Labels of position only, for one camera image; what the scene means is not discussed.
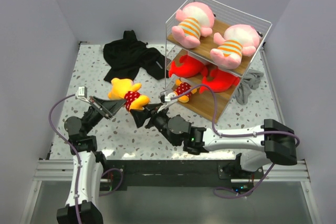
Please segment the pink striped plush doll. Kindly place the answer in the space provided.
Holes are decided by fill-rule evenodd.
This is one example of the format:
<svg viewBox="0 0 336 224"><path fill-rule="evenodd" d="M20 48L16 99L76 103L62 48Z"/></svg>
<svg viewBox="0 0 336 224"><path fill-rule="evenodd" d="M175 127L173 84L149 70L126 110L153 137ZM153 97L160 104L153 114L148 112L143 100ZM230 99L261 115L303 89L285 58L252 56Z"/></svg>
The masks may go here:
<svg viewBox="0 0 336 224"><path fill-rule="evenodd" d="M263 34L251 25L230 26L223 35L214 34L213 42L217 48L210 51L210 57L218 67L236 69L243 56L251 57L255 54L262 38Z"/></svg>
<svg viewBox="0 0 336 224"><path fill-rule="evenodd" d="M201 2L192 2L176 11L178 25L172 27L173 38L187 49L201 44L201 37L208 37L213 32L215 15L210 7Z"/></svg>

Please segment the orange bear plush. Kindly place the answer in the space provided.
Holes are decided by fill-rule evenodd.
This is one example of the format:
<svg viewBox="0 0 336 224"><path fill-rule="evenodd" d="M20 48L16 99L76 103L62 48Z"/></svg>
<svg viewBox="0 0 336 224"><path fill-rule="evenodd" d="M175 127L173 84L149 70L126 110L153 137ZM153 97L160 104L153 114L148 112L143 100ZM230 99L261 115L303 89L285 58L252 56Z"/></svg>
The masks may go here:
<svg viewBox="0 0 336 224"><path fill-rule="evenodd" d="M129 112L131 110L144 110L144 106L150 103L150 98L139 92L142 87L140 83L133 83L131 79L113 78L111 85L112 88L108 93L108 98L110 100L125 99L124 106Z"/></svg>
<svg viewBox="0 0 336 224"><path fill-rule="evenodd" d="M190 90L189 93L181 96L178 98L178 101L182 102L182 103L188 103L188 101L190 100L191 96L194 95L197 92L197 88L196 89L192 89L192 86L187 83L187 82L183 82L181 79L176 79L175 80L175 88L173 89L173 92L179 96L182 93L186 92Z"/></svg>

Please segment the red whale plush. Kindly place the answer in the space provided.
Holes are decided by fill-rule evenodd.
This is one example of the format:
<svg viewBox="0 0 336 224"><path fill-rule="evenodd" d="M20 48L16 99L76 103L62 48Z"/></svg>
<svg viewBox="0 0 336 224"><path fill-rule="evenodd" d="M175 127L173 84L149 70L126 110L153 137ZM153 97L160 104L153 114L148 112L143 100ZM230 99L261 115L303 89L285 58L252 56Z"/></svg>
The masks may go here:
<svg viewBox="0 0 336 224"><path fill-rule="evenodd" d="M215 93L224 92L231 86L237 86L240 82L239 77L224 72L217 67L211 71L209 71L207 67L204 67L200 74L203 77L202 84L209 86Z"/></svg>

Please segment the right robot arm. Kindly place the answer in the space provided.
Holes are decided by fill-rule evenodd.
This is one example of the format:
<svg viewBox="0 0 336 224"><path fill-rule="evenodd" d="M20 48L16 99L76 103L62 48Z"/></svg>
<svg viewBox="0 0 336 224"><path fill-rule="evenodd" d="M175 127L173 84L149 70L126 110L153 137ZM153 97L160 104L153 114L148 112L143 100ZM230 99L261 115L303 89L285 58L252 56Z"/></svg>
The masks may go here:
<svg viewBox="0 0 336 224"><path fill-rule="evenodd" d="M167 109L150 104L143 110L130 111L137 127L155 127L173 146L199 155L219 150L244 150L236 156L234 173L246 178L267 164L296 165L298 140L294 131L273 119L265 119L262 125L246 129L214 130L196 127L180 115L169 117Z"/></svg>

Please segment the red shark plush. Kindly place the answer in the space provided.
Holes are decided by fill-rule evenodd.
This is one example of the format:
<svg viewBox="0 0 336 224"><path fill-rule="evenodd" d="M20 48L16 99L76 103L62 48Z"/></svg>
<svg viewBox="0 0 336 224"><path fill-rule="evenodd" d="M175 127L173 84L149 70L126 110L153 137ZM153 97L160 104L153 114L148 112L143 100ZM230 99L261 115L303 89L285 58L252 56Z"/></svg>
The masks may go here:
<svg viewBox="0 0 336 224"><path fill-rule="evenodd" d="M171 62L169 77L176 75L182 78L190 78L199 73L204 77L208 75L206 63L198 58L190 55L182 55L178 59L178 62L180 63L180 66L176 65L175 60Z"/></svg>

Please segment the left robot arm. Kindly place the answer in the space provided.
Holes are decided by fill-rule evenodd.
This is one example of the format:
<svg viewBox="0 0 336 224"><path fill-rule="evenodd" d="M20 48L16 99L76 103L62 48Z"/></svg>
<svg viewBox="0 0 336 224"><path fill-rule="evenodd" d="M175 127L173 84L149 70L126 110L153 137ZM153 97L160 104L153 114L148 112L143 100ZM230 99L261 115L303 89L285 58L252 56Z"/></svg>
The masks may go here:
<svg viewBox="0 0 336 224"><path fill-rule="evenodd" d="M103 100L90 97L89 109L81 118L66 119L64 129L68 137L60 135L70 147L73 156L73 175L65 206L57 210L58 223L103 223L98 209L101 178L111 178L113 172L121 176L123 171L109 168L103 152L97 150L97 139L89 132L102 120L111 119L126 100Z"/></svg>

